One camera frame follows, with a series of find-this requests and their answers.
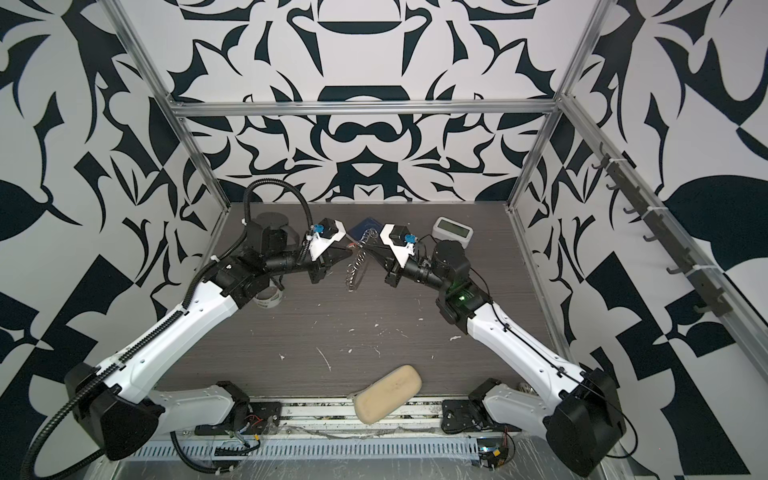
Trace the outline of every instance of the roll of tape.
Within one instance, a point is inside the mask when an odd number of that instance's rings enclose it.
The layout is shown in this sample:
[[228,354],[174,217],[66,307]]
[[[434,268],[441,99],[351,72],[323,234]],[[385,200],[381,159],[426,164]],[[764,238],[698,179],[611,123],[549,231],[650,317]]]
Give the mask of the roll of tape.
[[257,293],[253,301],[261,308],[274,308],[283,301],[283,291],[277,288],[277,285],[270,280],[270,285]]

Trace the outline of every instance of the patterned wall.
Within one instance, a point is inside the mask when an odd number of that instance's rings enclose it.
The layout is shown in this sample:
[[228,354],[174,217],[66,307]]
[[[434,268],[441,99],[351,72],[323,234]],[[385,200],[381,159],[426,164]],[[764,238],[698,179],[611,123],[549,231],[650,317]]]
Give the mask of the patterned wall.
[[[0,2],[0,478],[63,378],[178,303],[220,213],[94,0]],[[68,417],[50,475],[95,450]]]
[[768,317],[768,2],[620,0],[575,94]]
[[764,478],[768,384],[597,162],[563,118],[518,204],[572,355],[614,377],[641,478]]
[[[575,95],[765,316],[768,4],[619,0]],[[563,120],[518,206],[574,357],[609,372],[642,478],[764,478],[768,386]],[[634,446],[629,432],[622,445]]]
[[130,0],[185,101],[551,98],[594,0]]
[[[307,200],[506,200],[543,114],[194,118],[188,124],[232,201],[259,177]],[[256,189],[263,201],[295,200]]]

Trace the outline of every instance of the black abstract pattern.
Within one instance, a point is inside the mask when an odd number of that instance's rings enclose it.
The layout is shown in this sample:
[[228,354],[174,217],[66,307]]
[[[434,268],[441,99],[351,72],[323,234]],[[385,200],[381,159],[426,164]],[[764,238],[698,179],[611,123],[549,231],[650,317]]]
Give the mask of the black abstract pattern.
[[594,0],[125,2],[180,101],[382,98],[381,87],[397,87],[399,100],[551,98],[593,5]]
[[[543,114],[193,118],[232,201],[271,176],[307,200],[506,200]],[[263,201],[295,200],[274,186]]]
[[[178,302],[220,209],[95,0],[3,2],[0,45],[0,478],[15,478],[64,374]],[[70,419],[51,442],[39,475],[95,449]]]
[[765,2],[620,0],[574,91],[764,319],[766,15]]

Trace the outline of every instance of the dark wood tabletop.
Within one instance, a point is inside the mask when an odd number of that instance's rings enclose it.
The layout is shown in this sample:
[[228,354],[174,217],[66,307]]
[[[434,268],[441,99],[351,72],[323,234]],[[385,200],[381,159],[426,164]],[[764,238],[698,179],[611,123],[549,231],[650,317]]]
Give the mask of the dark wood tabletop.
[[[488,281],[494,300],[551,347],[502,203],[313,204],[311,208],[316,222],[330,217],[341,220],[348,230],[366,217],[408,225],[417,237],[431,233],[440,216],[469,225],[475,232],[466,254]],[[286,214],[300,233],[306,228],[298,204],[253,204],[251,215],[264,211]],[[234,204],[215,252],[223,252],[240,235],[242,217],[243,205]],[[425,243],[431,250],[429,240]],[[198,389],[230,380],[252,396],[347,396],[405,364],[413,365],[422,377],[420,395],[467,395],[488,377],[510,386],[521,381],[490,349],[447,324],[435,305],[436,291],[405,278],[392,288],[384,283],[384,270],[371,262],[359,289],[347,292],[348,263],[337,264],[316,285],[306,273],[286,276],[279,306],[269,310],[254,303],[245,306],[193,346],[157,387]]]

